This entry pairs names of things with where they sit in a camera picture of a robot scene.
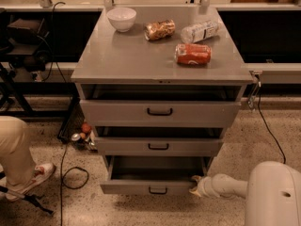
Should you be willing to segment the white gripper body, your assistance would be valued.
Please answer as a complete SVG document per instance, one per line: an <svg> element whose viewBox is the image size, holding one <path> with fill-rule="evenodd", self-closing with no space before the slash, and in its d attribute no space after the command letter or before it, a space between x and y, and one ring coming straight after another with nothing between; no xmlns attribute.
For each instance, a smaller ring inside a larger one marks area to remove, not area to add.
<svg viewBox="0 0 301 226"><path fill-rule="evenodd" d="M212 186L211 177L203 177L198 182L198 194L200 197L214 198L216 193Z"/></svg>

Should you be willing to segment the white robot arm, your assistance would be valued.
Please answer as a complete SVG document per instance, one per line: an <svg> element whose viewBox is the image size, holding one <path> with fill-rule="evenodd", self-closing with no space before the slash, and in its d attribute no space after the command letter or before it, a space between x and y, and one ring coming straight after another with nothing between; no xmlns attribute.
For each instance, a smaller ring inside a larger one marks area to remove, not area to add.
<svg viewBox="0 0 301 226"><path fill-rule="evenodd" d="M247 181L227 174L192 177L189 192L207 198L238 196L246 200L245 226L301 226L301 173L285 164L257 165Z"/></svg>

